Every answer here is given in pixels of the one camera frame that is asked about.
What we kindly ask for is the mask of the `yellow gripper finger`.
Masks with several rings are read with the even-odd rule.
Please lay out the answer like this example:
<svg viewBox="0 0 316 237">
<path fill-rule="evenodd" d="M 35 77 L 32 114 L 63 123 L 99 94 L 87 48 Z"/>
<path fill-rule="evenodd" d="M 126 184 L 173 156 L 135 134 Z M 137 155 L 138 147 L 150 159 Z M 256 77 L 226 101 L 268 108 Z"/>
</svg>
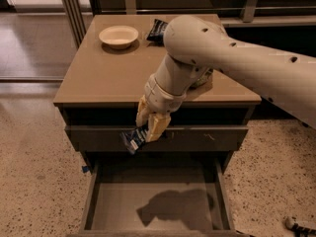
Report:
<svg viewBox="0 0 316 237">
<path fill-rule="evenodd" d="M 170 121 L 171 117 L 169 114 L 150 114 L 146 141 L 153 142 L 158 140 L 168 127 Z"/>
<path fill-rule="evenodd" d="M 145 96 L 142 96 L 138 103 L 136 125 L 143 126 L 147 123 L 151 110 L 148 106 Z"/>
</svg>

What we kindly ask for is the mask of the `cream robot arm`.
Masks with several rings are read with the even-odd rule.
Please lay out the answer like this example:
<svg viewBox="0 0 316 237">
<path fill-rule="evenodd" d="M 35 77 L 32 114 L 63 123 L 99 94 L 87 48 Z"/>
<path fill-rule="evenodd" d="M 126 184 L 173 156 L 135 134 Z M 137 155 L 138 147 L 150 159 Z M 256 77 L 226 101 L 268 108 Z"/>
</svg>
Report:
<svg viewBox="0 0 316 237">
<path fill-rule="evenodd" d="M 187 91 L 209 69 L 259 94 L 309 126 L 316 127 L 316 60 L 231 38 L 215 23 L 195 16 L 174 18 L 163 34 L 166 55 L 144 87 L 136 124 L 156 141 Z"/>
</svg>

